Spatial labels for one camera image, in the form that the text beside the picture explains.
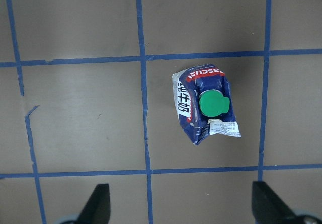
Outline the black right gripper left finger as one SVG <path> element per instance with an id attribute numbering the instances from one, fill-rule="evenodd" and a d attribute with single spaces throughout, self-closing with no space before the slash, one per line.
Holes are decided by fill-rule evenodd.
<path id="1" fill-rule="evenodd" d="M 98 184 L 78 216 L 78 223 L 109 223 L 109 220 L 109 184 Z"/>

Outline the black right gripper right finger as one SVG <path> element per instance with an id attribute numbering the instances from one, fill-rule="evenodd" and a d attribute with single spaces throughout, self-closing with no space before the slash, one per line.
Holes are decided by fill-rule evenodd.
<path id="1" fill-rule="evenodd" d="M 264 181 L 252 183 L 252 214 L 256 223 L 291 223 L 295 213 Z"/>

